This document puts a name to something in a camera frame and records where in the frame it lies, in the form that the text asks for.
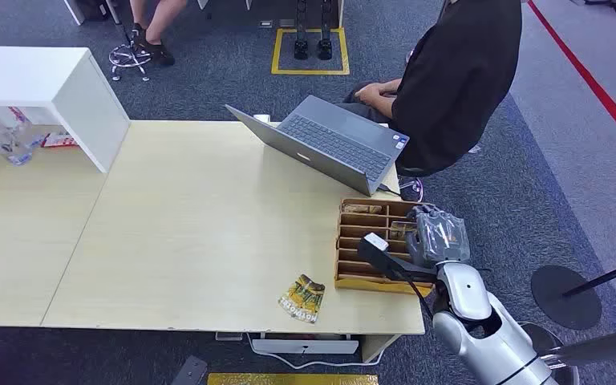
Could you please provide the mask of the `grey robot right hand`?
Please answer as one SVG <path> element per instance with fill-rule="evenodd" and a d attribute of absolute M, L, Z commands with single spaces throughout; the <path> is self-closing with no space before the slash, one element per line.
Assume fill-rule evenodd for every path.
<path fill-rule="evenodd" d="M 470 244 L 463 218 L 455 217 L 435 205 L 414 206 L 407 218 L 414 231 L 405 233 L 407 251 L 415 265 L 431 269 L 438 263 L 470 259 Z"/>

